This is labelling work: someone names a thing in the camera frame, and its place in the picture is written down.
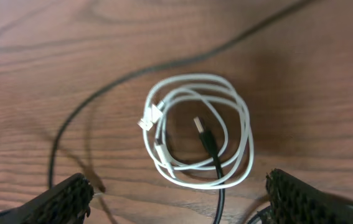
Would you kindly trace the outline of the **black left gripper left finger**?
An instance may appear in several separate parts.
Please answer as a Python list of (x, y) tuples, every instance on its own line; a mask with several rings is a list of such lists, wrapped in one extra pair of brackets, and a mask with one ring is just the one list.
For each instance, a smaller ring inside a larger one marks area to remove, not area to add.
[(93, 194), (89, 180), (77, 173), (0, 217), (0, 224), (83, 224)]

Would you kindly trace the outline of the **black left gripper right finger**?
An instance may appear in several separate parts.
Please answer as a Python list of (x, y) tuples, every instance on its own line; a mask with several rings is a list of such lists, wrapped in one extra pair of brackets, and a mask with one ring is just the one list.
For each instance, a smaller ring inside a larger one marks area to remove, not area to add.
[(353, 202), (322, 192), (281, 169), (266, 175), (270, 223), (353, 224)]

